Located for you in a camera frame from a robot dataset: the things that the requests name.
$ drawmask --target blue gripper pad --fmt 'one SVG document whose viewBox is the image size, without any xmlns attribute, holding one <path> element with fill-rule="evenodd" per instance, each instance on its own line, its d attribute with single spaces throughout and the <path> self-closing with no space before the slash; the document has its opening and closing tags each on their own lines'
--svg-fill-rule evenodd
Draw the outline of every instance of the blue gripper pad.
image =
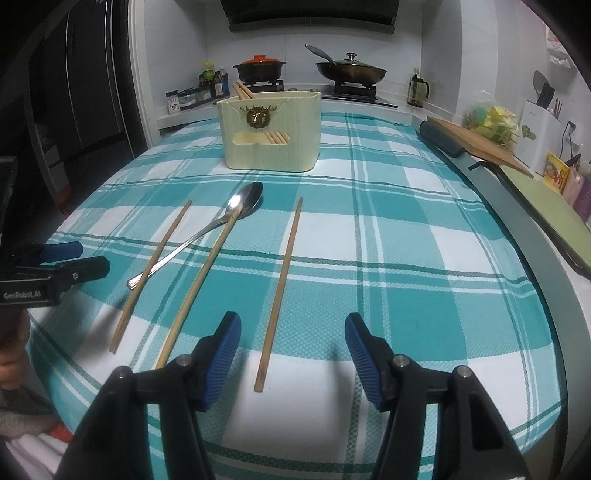
<svg viewBox="0 0 591 480">
<path fill-rule="evenodd" d="M 42 263 L 62 262 L 71 258 L 80 258 L 82 251 L 80 242 L 45 245 L 39 253 L 39 258 Z"/>
<path fill-rule="evenodd" d="M 207 411 L 220 399 L 241 334 L 240 316 L 236 312 L 226 312 L 216 332 L 197 343 L 192 357 L 205 368 L 201 411 Z"/>
<path fill-rule="evenodd" d="M 359 313 L 351 313 L 346 318 L 345 341 L 365 396 L 377 410 L 388 410 L 388 402 L 396 393 L 396 382 L 388 363 L 394 357 L 392 349 L 383 338 L 371 335 Z"/>
</svg>

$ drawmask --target frying pan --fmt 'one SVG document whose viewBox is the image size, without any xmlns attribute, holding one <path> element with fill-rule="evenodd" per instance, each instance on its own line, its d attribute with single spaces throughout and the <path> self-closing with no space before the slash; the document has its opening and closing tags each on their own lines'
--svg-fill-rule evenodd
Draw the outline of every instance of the frying pan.
<svg viewBox="0 0 591 480">
<path fill-rule="evenodd" d="M 386 70 L 361 63 L 355 60 L 356 53 L 348 53 L 347 60 L 334 61 L 327 53 L 314 45 L 306 44 L 306 48 L 314 55 L 328 61 L 321 61 L 316 64 L 320 74 L 338 83 L 360 83 L 361 85 L 374 85 L 381 82 L 386 75 Z"/>
</svg>

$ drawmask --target box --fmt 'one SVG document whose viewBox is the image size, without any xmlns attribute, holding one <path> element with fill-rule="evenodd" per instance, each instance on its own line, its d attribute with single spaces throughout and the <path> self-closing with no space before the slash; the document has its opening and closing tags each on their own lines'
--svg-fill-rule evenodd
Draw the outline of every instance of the box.
<svg viewBox="0 0 591 480">
<path fill-rule="evenodd" d="M 320 93 L 260 92 L 217 103 L 228 168 L 302 172 L 320 153 Z M 286 133 L 287 145 L 267 132 Z"/>
<path fill-rule="evenodd" d="M 569 179 L 570 169 L 556 155 L 549 153 L 544 169 L 544 182 L 556 193 L 562 193 Z"/>
<path fill-rule="evenodd" d="M 548 110 L 525 101 L 515 156 L 532 173 L 544 175 L 548 153 L 560 152 L 564 127 Z"/>
</svg>

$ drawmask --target range hood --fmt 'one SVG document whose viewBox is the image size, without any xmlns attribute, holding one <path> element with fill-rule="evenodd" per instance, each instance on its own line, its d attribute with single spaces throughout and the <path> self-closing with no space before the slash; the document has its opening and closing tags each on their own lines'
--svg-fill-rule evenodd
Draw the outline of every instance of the range hood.
<svg viewBox="0 0 591 480">
<path fill-rule="evenodd" d="M 394 33 L 399 0 L 222 0 L 230 31 L 330 25 Z"/>
</svg>

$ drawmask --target black refrigerator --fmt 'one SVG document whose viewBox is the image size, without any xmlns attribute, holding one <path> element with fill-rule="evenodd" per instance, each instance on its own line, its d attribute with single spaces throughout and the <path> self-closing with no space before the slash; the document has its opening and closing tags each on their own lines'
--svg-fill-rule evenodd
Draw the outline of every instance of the black refrigerator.
<svg viewBox="0 0 591 480">
<path fill-rule="evenodd" d="M 75 203 L 147 149 L 127 12 L 127 0 L 79 0 L 31 59 L 35 121 L 57 147 Z"/>
</svg>

